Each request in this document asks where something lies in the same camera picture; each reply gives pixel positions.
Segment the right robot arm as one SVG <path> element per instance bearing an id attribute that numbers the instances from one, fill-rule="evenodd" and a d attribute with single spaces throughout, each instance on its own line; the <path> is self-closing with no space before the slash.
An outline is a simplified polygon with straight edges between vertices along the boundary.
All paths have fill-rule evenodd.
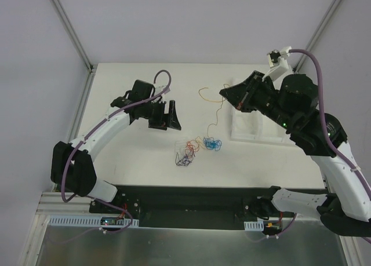
<path id="1" fill-rule="evenodd" d="M 258 111 L 284 128 L 291 141 L 320 168 L 332 190 L 307 194 L 272 186 L 249 204 L 255 217 L 268 220 L 279 212 L 319 220 L 340 236 L 370 238 L 370 197 L 359 180 L 347 134 L 339 120 L 318 109 L 318 87 L 304 74 L 284 77 L 276 89 L 272 80 L 254 71 L 220 95 L 240 112 Z"/>

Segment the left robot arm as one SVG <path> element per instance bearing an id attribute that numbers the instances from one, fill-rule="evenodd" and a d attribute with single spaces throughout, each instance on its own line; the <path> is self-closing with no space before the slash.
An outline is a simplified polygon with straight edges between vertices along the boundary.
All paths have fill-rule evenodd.
<path id="1" fill-rule="evenodd" d="M 97 177 L 93 162 L 119 132 L 140 118 L 152 129 L 181 130 L 176 102 L 165 101 L 153 84 L 136 80 L 130 90 L 111 102 L 96 126 L 69 143 L 60 141 L 54 146 L 51 181 L 75 195 L 102 200 L 109 213 L 119 212 L 123 200 L 118 188 Z"/>

